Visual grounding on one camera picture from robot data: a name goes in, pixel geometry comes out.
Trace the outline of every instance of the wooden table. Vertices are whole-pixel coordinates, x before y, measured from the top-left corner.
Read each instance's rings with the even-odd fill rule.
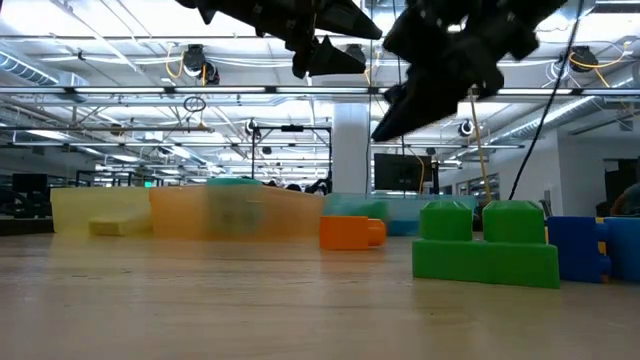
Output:
[[[0,359],[638,359],[640,287],[411,277],[367,252],[0,240]]]

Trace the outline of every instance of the black cable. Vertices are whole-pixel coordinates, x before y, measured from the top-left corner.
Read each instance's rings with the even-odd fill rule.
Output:
[[[576,38],[576,33],[578,32],[578,26],[580,24],[580,15],[582,14],[582,8],[584,6],[584,0],[580,0],[578,3],[578,11],[576,14],[576,22],[573,24],[573,30],[571,30],[571,36],[569,36],[569,43],[567,44],[567,51],[565,51],[564,57],[562,59],[562,66],[560,67],[560,73],[558,74],[558,78],[556,79],[556,84],[553,87],[553,91],[551,92],[551,96],[549,97],[549,101],[544,108],[544,112],[542,113],[542,117],[540,118],[540,123],[538,124],[538,128],[536,129],[536,134],[533,137],[533,141],[531,142],[531,146],[529,146],[529,150],[527,151],[527,155],[525,155],[524,160],[522,161],[522,165],[520,165],[520,169],[518,170],[518,174],[516,175],[516,179],[513,182],[513,187],[511,188],[511,194],[509,194],[509,200],[513,200],[514,195],[516,194],[516,189],[518,188],[518,183],[520,182],[520,177],[522,176],[522,172],[524,171],[529,158],[531,157],[531,153],[533,152],[533,148],[536,146],[538,142],[538,138],[540,137],[540,133],[542,132],[542,128],[544,127],[544,120],[547,118],[549,114],[549,110],[551,109],[551,105],[553,105],[553,100],[556,97],[556,93],[558,92],[558,88],[560,88],[560,83],[562,82],[562,75],[564,75],[565,68],[567,67],[567,62],[569,61],[569,55],[571,55],[571,47],[573,46],[573,41]]]
[[[392,0],[393,3],[393,21],[395,22],[396,20],[398,20],[398,15],[396,13],[396,2],[395,0]],[[401,69],[401,63],[400,63],[400,56],[396,56],[396,58],[398,59],[398,84],[402,84],[402,69]],[[400,137],[400,141],[402,141],[402,158],[404,159],[405,157],[405,153],[404,153],[404,135],[402,135]],[[402,191],[402,198],[406,199],[407,198],[407,188],[405,186],[405,188]]]
[[[373,17],[373,10],[375,9],[375,1],[371,0],[371,17]],[[369,41],[369,69],[373,68],[373,40]],[[369,184],[371,184],[371,110],[373,105],[373,82],[371,81],[371,71],[369,71],[369,121],[367,122],[367,147],[365,149],[365,158],[367,163],[367,181],[364,183],[364,197],[369,197]]]

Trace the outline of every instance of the blue lego block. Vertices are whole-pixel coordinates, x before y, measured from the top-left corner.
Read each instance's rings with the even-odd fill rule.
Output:
[[[609,226],[607,252],[611,257],[612,275],[640,282],[640,219],[606,218]]]
[[[558,248],[560,279],[601,283],[611,261],[600,254],[598,241],[608,235],[605,224],[592,217],[554,216],[547,219],[549,244]]]

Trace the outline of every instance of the orange lego block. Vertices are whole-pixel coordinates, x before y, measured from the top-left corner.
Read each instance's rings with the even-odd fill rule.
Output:
[[[387,227],[380,219],[367,221],[369,230],[369,246],[382,246],[387,241]]]
[[[386,241],[381,220],[365,216],[323,216],[320,218],[320,248],[325,250],[367,250]]]

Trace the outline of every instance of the green lego block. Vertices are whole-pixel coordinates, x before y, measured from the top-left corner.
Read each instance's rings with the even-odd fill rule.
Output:
[[[544,244],[544,213],[531,201],[493,201],[482,211],[484,240]]]
[[[420,211],[420,237],[427,240],[471,241],[473,212],[457,201],[430,201]]]
[[[413,276],[442,280],[560,287],[552,245],[416,240]]]

